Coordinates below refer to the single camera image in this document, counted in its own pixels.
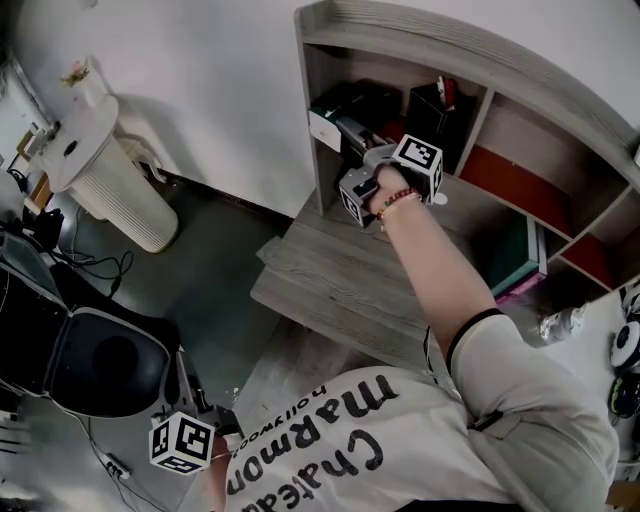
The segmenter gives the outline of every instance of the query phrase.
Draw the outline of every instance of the green book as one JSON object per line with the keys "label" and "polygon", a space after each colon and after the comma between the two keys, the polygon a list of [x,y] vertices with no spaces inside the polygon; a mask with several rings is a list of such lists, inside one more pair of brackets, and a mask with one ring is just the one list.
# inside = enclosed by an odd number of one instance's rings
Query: green book
{"label": "green book", "polygon": [[495,297],[536,270],[539,263],[536,223],[517,215],[497,241],[483,277]]}

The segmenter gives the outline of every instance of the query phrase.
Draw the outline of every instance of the person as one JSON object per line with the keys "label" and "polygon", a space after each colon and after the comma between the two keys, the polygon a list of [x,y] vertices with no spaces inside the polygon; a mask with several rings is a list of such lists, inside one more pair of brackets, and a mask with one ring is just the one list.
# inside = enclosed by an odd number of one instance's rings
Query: person
{"label": "person", "polygon": [[216,441],[214,510],[601,512],[618,459],[605,404],[523,341],[415,195],[385,211],[400,173],[378,182],[368,209],[383,210],[462,400],[399,368],[339,375],[234,453]]}

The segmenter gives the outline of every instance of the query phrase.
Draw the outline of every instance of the t-shirt sleeve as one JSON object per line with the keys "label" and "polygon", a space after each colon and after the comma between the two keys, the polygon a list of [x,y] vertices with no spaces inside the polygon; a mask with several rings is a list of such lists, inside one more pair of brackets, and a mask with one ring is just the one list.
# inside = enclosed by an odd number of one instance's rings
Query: t-shirt sleeve
{"label": "t-shirt sleeve", "polygon": [[583,449],[604,473],[612,474],[618,441],[605,403],[559,363],[527,345],[509,317],[490,310],[472,319],[454,340],[447,361],[476,419],[495,411],[536,411],[568,419],[588,440]]}

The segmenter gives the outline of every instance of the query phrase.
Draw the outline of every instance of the bottle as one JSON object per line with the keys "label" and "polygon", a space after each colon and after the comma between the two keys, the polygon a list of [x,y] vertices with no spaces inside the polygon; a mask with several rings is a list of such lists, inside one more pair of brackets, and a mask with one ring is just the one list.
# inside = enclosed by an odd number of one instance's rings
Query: bottle
{"label": "bottle", "polygon": [[573,338],[584,327],[588,302],[581,308],[565,308],[555,315],[546,317],[540,323],[540,337],[545,345]]}

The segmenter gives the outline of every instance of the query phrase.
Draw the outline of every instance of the beaded bracelet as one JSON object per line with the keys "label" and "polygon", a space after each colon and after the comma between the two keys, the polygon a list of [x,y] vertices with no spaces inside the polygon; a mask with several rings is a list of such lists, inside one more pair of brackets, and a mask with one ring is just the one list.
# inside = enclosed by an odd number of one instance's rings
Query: beaded bracelet
{"label": "beaded bracelet", "polygon": [[408,203],[409,201],[413,200],[413,199],[418,199],[419,201],[422,201],[422,197],[420,196],[420,194],[418,194],[417,192],[412,192],[406,196],[401,197],[400,199],[398,199],[397,201],[395,201],[389,208],[386,208],[383,212],[382,215],[380,215],[379,217],[379,221],[380,221],[380,230],[384,233],[385,227],[384,227],[384,223],[382,222],[384,219],[386,219],[387,217],[389,217],[389,215],[391,215],[394,211],[396,211],[398,208],[400,208],[400,206],[402,206],[403,203]]}
{"label": "beaded bracelet", "polygon": [[402,199],[403,197],[408,196],[409,194],[417,194],[417,193],[418,191],[416,190],[415,187],[405,188],[403,190],[400,190],[399,192],[396,192],[389,199],[387,199],[384,202],[384,205],[382,206],[382,208],[378,210],[378,214],[376,215],[377,219],[378,220],[382,219],[382,214],[384,213],[384,211],[387,208],[389,208],[389,206],[391,206],[393,203],[395,203],[398,199]]}

